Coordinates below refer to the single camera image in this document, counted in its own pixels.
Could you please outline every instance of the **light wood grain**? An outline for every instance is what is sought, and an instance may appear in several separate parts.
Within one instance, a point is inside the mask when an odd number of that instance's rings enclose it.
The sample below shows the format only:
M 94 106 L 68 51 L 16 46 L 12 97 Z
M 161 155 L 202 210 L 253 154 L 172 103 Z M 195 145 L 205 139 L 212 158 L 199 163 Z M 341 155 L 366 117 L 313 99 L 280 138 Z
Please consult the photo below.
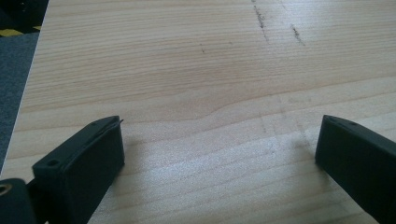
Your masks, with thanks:
M 2 178 L 120 115 L 91 223 L 375 223 L 314 163 L 324 114 L 396 140 L 396 2 L 50 0 Z

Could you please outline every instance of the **dark scratch mark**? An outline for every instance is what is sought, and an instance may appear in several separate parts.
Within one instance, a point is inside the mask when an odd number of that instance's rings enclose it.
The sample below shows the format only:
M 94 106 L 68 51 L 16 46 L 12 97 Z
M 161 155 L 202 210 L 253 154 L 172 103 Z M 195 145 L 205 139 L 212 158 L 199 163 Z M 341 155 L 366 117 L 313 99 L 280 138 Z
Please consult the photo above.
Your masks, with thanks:
M 286 9 L 285 4 L 283 4 L 283 1 L 282 1 L 282 0 L 278 0 L 278 2 L 280 3 L 280 5 L 282 5 L 282 7 L 283 7 L 284 9 Z
M 259 21 L 259 26 L 260 26 L 260 28 L 262 28 L 262 34 L 264 35 L 265 41 L 268 42 L 269 39 L 268 39 L 268 37 L 267 37 L 267 35 L 265 34 L 265 31 L 264 31 L 264 27 L 265 27 L 265 24 L 264 24 L 265 17 L 260 13 L 260 10 L 256 7 L 256 5 L 253 5 L 253 7 L 254 7 L 254 11 L 256 12 L 256 15 L 257 15 L 257 20 Z
M 262 14 L 260 13 L 259 9 L 256 6 L 254 6 L 254 10 L 256 11 L 257 20 L 259 21 L 260 27 L 264 28 L 264 22 L 263 22 L 265 20 L 264 16 L 262 16 Z
M 297 29 L 294 27 L 293 24 L 290 25 L 291 30 L 293 30 L 294 32 L 294 37 L 298 40 L 298 42 L 300 44 L 302 44 L 303 46 L 305 46 L 305 43 L 303 42 L 303 40 L 300 38 L 300 33 L 298 33 Z
M 205 53 L 204 47 L 202 47 L 202 44 L 199 44 L 199 45 L 201 46 L 201 51 L 202 51 L 202 53 Z

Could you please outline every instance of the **wooden table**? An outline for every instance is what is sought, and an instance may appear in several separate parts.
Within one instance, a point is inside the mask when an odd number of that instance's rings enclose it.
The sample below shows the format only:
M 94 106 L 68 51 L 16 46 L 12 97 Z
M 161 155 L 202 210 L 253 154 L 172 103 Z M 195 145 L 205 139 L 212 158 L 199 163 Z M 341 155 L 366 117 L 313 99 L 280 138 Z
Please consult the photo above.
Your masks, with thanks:
M 120 115 L 91 223 L 375 223 L 314 163 L 324 114 L 396 140 L 396 2 L 51 0 L 2 178 Z

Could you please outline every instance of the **black clamp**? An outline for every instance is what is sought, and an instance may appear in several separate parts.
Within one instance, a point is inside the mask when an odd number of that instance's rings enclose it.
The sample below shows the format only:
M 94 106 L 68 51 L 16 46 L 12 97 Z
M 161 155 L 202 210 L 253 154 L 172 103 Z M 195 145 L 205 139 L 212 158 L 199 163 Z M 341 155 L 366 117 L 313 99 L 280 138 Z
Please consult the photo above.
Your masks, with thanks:
M 118 116 L 85 126 L 33 165 L 35 178 L 0 181 L 0 222 L 87 223 L 124 165 Z
M 396 143 L 355 122 L 324 116 L 316 162 L 379 223 L 396 223 Z

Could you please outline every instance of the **yellow tape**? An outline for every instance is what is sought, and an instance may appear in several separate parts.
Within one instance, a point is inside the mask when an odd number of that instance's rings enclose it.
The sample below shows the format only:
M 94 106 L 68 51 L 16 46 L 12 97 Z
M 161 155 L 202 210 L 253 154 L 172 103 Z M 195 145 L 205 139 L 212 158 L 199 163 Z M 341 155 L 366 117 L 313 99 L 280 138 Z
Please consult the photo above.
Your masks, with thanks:
M 6 30 L 0 30 L 0 35 L 2 35 L 2 36 L 12 36 L 12 35 L 23 35 L 23 33 L 18 32 L 16 30 L 6 29 Z

